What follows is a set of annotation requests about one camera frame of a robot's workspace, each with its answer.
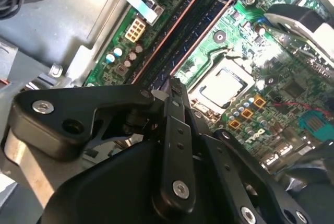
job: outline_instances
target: capacitor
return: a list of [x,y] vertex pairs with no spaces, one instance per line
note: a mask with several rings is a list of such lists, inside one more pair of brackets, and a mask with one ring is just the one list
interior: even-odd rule
[[235,138],[236,138],[236,140],[237,140],[238,142],[242,142],[242,141],[243,141],[243,138],[242,138],[241,135],[237,135]]
[[126,67],[131,67],[131,61],[128,61],[128,60],[126,60],[125,62],[124,62],[124,66],[126,66]]
[[257,32],[260,36],[263,36],[266,34],[266,29],[259,24],[255,25],[254,31]]
[[247,134],[249,134],[251,136],[253,136],[255,134],[255,132],[253,131],[253,129],[250,126],[246,127],[245,131],[246,131]]
[[257,118],[257,121],[258,121],[262,126],[267,126],[267,125],[268,125],[268,121],[267,121],[263,116],[260,116],[259,118]]
[[136,53],[141,53],[143,50],[144,50],[144,48],[142,47],[141,44],[137,44],[137,45],[135,46],[135,51],[136,51]]
[[230,121],[234,121],[234,120],[235,120],[235,117],[233,116],[232,113],[227,113],[227,114],[226,114],[226,117],[227,117]]
[[241,104],[237,104],[235,107],[238,109],[239,112],[243,112],[245,110],[245,108]]
[[246,108],[249,107],[249,102],[248,102],[247,100],[245,100],[245,99],[241,100],[240,103],[241,103],[244,107],[246,107]]
[[107,54],[105,60],[108,64],[115,62],[115,56],[111,53]]
[[120,48],[115,48],[115,49],[114,49],[114,55],[115,55],[116,57],[121,57],[122,54],[123,54],[123,50],[122,50],[122,49],[120,49]]
[[255,101],[252,95],[246,95],[246,100],[248,100],[249,103],[253,103]]
[[235,117],[238,117],[238,116],[240,115],[240,113],[238,112],[238,110],[235,109],[235,108],[233,108],[233,109],[231,110],[231,113],[232,113]]
[[134,52],[130,52],[129,53],[129,59],[131,61],[134,61],[136,58],[137,58],[137,54],[136,53],[134,53]]

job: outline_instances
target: motherboard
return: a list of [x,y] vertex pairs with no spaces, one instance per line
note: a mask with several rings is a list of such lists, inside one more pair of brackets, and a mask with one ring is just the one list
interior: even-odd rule
[[334,140],[329,0],[143,1],[157,19],[130,9],[86,86],[160,89],[173,75],[270,172]]

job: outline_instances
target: chip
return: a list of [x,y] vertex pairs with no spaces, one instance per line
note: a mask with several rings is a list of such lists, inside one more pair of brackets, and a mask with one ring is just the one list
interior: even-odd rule
[[302,88],[297,82],[294,80],[288,83],[283,90],[290,95],[292,98],[296,99],[300,95],[302,95],[303,92],[305,92],[305,89]]

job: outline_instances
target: green circuit board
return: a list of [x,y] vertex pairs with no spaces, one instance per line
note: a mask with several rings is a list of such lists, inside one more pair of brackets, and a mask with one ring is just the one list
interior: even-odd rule
[[[324,108],[324,96],[333,91],[332,84],[287,52],[270,34],[259,36],[255,28],[263,13],[259,8],[246,8],[242,2],[238,2],[221,17],[175,73],[191,90],[222,58],[221,54],[216,54],[220,50],[233,48],[235,53],[246,57],[244,63],[240,61],[239,64],[251,70],[255,85],[244,96],[233,101],[221,119],[208,122],[213,131],[218,128],[228,129],[259,160],[279,151],[284,145],[289,147],[291,142],[308,136],[299,126],[299,119],[310,110],[302,104]],[[214,41],[217,31],[226,33],[223,44]],[[228,84],[222,83],[217,87],[217,92],[223,93],[225,86]],[[258,107],[255,102],[250,103],[245,108],[246,117],[240,113],[231,119],[233,110],[237,110],[237,106],[249,97],[255,100],[261,98],[265,105]],[[281,103],[294,101],[300,104],[275,107],[272,102],[278,98]],[[250,128],[252,133],[260,131],[261,134],[252,138]]]
[[[154,1],[156,1],[159,6],[164,8],[164,12],[156,21],[156,23],[153,26],[147,25],[145,32],[137,42],[133,43],[127,40],[124,37],[125,33],[135,18],[138,17],[138,12],[134,8],[131,8],[119,28],[116,30],[112,40],[107,45],[106,50],[98,60],[96,67],[88,76],[85,82],[86,86],[108,86],[123,84],[126,78],[131,74],[133,67],[136,66],[136,62],[142,58],[143,52],[136,53],[136,46],[139,46],[142,49],[146,49],[149,45],[151,45],[155,37],[161,31],[168,19],[172,16],[173,11],[178,7],[182,0]],[[115,60],[110,63],[106,57],[108,54],[113,54],[115,48],[121,49],[122,55],[115,56]],[[136,60],[130,62],[132,65],[131,67],[124,66],[124,62],[129,60],[128,55],[130,52],[135,52],[137,54],[137,58]]]

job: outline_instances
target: mounting hole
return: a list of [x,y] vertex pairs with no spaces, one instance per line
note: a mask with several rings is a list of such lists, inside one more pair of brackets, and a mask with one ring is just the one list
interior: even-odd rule
[[293,214],[290,211],[284,209],[284,214],[291,223],[297,224],[296,218],[293,216]]
[[67,119],[62,123],[63,130],[69,134],[82,134],[84,132],[84,126],[77,120]]
[[181,150],[184,149],[184,146],[183,146],[181,143],[177,143],[177,147],[178,147],[179,149],[181,149]]

